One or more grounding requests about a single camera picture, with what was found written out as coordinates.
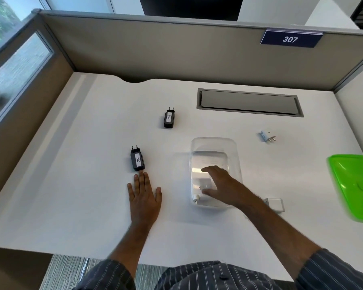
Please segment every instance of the striped shirt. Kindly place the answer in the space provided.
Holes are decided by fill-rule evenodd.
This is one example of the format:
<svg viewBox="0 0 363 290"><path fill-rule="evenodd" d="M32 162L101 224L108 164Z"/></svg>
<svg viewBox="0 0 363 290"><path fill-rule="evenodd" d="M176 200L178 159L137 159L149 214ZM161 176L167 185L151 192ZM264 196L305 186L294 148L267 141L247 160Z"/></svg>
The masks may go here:
<svg viewBox="0 0 363 290"><path fill-rule="evenodd" d="M363 273L326 249L314 253L296 281L299 290L363 290ZM280 290L267 275L220 261L168 268L154 290ZM136 290L123 264L106 259L93 267L74 290Z"/></svg>

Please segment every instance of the left hand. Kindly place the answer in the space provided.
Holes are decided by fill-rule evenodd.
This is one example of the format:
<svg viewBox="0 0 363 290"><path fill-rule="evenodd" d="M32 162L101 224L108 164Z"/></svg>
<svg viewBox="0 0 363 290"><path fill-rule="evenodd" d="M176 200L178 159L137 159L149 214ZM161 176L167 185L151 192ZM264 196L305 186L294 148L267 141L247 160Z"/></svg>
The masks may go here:
<svg viewBox="0 0 363 290"><path fill-rule="evenodd" d="M132 225L145 226L151 229L155 223L161 207L161 188L156 188L156 197L153 195L147 172L139 171L134 175L134 191L128 183L130 217Z"/></svg>

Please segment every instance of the plastic container lid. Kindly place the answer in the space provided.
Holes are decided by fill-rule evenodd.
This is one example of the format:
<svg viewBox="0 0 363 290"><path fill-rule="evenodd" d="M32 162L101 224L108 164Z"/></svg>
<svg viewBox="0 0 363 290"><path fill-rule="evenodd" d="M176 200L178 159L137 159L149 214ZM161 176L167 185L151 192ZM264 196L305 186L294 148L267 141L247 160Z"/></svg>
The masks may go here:
<svg viewBox="0 0 363 290"><path fill-rule="evenodd" d="M349 210L363 220L363 155L333 155L328 162Z"/></svg>

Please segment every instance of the transparent plastic box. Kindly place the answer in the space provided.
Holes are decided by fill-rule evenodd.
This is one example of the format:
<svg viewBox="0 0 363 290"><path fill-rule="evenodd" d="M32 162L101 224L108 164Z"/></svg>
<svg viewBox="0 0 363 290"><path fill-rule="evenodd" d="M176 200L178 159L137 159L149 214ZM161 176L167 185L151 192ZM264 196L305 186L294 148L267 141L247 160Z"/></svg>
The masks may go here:
<svg viewBox="0 0 363 290"><path fill-rule="evenodd" d="M208 195L202 194L202 189L216 189L211 176L202 172L202 168L214 166L228 171L230 176L242 183L241 166L237 144L234 140L221 137L197 137L191 142L191 202L196 206L206 208L231 207Z"/></svg>

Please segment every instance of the hand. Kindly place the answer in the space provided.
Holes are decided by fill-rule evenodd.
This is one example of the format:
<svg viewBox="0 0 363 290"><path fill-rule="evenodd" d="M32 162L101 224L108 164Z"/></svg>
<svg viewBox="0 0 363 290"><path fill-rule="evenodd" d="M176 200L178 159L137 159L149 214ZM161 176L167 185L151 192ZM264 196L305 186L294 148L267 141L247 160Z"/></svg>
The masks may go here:
<svg viewBox="0 0 363 290"><path fill-rule="evenodd" d="M156 188L156 197L150 186L148 173L140 170L139 175L134 176L134 191L128 183L130 218L132 225L145 226L151 229L155 223L161 207L161 188Z"/></svg>
<svg viewBox="0 0 363 290"><path fill-rule="evenodd" d="M202 193L209 195L228 205L239 207L254 194L242 183L232 178L228 172L218 166L209 166L202 169L202 172L210 174L218 190L203 189Z"/></svg>

